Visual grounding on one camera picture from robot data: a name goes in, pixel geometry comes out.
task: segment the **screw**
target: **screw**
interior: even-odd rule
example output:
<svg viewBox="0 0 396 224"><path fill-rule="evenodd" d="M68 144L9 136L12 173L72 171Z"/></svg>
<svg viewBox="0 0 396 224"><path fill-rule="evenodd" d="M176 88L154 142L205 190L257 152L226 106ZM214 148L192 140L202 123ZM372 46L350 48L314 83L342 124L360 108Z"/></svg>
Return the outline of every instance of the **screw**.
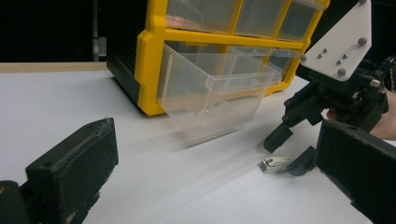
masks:
<svg viewBox="0 0 396 224"><path fill-rule="evenodd" d="M347 73L347 70L345 68L340 68L337 71L338 76L344 76Z"/></svg>
<svg viewBox="0 0 396 224"><path fill-rule="evenodd" d="M304 54L300 57L302 62L305 62L306 60L308 60L308 57Z"/></svg>
<svg viewBox="0 0 396 224"><path fill-rule="evenodd" d="M361 38L358 40L358 44L359 44L359 46L364 46L364 45L366 45L366 44L367 44L367 38L361 37Z"/></svg>

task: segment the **white table surface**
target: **white table surface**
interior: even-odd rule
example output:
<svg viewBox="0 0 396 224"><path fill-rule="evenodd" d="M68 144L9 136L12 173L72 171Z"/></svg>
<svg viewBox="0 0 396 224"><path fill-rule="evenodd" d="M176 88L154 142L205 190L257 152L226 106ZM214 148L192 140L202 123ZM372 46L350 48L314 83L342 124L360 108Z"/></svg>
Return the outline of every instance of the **white table surface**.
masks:
<svg viewBox="0 0 396 224"><path fill-rule="evenodd" d="M114 118L120 164L84 223L371 223L318 168L301 177L264 174L263 139L283 102L305 81L264 97L244 129L189 146L166 116L138 112L108 71L0 74L0 180L81 126ZM316 146L319 125L303 122L273 156Z"/></svg>

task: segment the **metal clip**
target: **metal clip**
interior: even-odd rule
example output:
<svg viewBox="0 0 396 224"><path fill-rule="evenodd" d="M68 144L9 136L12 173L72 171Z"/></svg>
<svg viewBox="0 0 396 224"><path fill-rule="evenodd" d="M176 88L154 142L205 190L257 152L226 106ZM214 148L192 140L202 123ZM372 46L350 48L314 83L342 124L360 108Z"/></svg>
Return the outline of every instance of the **metal clip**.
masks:
<svg viewBox="0 0 396 224"><path fill-rule="evenodd" d="M260 167L265 173L285 171L291 164L289 157L269 157L260 162Z"/></svg>

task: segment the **yellow plastic frame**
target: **yellow plastic frame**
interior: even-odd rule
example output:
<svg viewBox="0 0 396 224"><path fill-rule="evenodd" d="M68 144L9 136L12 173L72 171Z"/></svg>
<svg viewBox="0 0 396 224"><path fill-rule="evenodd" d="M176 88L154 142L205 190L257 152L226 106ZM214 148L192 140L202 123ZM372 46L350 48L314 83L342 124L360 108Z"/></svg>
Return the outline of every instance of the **yellow plastic frame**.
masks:
<svg viewBox="0 0 396 224"><path fill-rule="evenodd" d="M281 23L278 22L274 38L258 38L251 36L234 35L233 32L238 21L239 12L244 0L238 0L235 10L231 30L228 34L210 34L196 31L178 30L166 27L167 0L148 0L148 12L146 18L146 29L137 38L137 53L135 62L134 79L140 84L137 104L147 115L163 113L163 109L157 103L157 90L163 56L163 44L165 41L182 41L194 45L221 44L221 45L241 45L252 47L267 47L279 49L296 49L302 54L310 45L311 36L318 25L323 13L317 10L314 18L308 27L305 37L301 42L291 42L276 40L280 31ZM292 0L287 0L280 19L286 17L289 5ZM318 0L327 8L330 0ZM285 90L294 78L300 59L296 58L291 62L288 72L283 80L275 86L271 86L266 95L275 91Z"/></svg>

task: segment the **white mounting plate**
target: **white mounting plate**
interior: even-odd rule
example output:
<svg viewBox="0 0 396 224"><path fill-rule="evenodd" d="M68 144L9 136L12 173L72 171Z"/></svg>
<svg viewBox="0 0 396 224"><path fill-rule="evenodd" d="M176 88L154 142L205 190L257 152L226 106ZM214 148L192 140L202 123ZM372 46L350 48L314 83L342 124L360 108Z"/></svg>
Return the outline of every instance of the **white mounting plate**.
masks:
<svg viewBox="0 0 396 224"><path fill-rule="evenodd" d="M302 56L301 64L336 80L348 80L372 45L371 30L371 1L367 0L350 9ZM361 38L367 40L363 46L358 44Z"/></svg>

